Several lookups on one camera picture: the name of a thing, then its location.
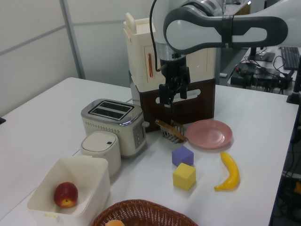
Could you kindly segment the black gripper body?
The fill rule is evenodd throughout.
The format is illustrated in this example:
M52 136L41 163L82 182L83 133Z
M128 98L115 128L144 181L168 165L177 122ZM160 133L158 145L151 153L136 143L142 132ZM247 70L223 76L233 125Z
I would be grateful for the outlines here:
M165 84L171 85L172 80L182 81L185 84L190 84L190 72L186 64L186 57L177 58L175 60L167 61L160 60L161 73L165 77Z

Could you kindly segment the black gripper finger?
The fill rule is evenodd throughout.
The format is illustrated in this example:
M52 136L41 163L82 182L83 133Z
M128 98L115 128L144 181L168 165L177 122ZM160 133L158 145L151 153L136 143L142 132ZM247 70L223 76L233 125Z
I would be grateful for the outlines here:
M182 81L181 85L180 85L180 98L181 99L187 99L187 88L188 88L188 84L185 81Z
M170 105L172 102L173 90L170 88L169 84L159 85L159 102L164 105Z

